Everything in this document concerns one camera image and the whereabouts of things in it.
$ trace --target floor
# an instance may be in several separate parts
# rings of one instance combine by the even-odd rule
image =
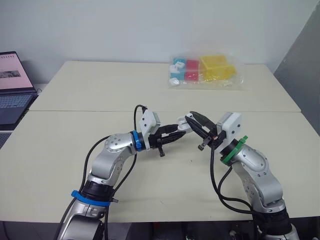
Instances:
[[[6,239],[4,226],[10,240],[51,240],[58,226],[57,223],[0,223],[0,240]],[[293,218],[292,223],[300,240],[320,237],[320,217]],[[251,221],[109,223],[108,229],[109,240],[230,240],[231,230],[244,234],[243,239],[253,239]]]

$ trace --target green ring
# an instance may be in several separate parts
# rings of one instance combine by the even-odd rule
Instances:
[[[240,150],[241,146],[246,143],[246,140],[248,139],[247,136],[244,136],[241,138],[238,142],[238,144],[235,146],[235,148],[225,157],[221,160],[225,165],[229,166],[230,159]]]

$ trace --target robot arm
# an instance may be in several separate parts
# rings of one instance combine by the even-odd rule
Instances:
[[[202,151],[206,145],[222,155],[221,161],[232,166],[240,177],[244,191],[254,212],[253,215],[266,240],[298,240],[296,228],[290,223],[279,181],[271,173],[269,162],[258,150],[246,145],[245,136],[235,139],[241,129],[241,115],[226,113],[214,124],[205,116],[190,112],[195,119],[185,117],[190,128],[203,138],[198,146]]]
[[[155,112],[145,109],[140,120],[141,132],[114,134],[104,143],[102,152],[92,163],[87,181],[80,192],[73,191],[75,200],[64,219],[59,231],[59,240],[101,240],[104,226],[100,220],[106,214],[113,198],[114,186],[118,181],[125,161],[137,152],[159,149],[163,157],[162,146],[181,138],[186,132],[178,131],[178,125],[160,127]]]

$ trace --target yellow block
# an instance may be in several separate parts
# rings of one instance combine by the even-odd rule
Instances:
[[[199,73],[205,81],[229,79],[236,74],[236,68],[228,64],[224,55],[201,56]]]

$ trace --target laptop keyboard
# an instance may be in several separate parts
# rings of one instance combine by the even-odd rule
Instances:
[[[0,149],[5,144],[5,142],[7,141],[10,135],[11,135],[11,132],[0,133]]]
[[[31,95],[0,96],[0,109],[22,108]]]

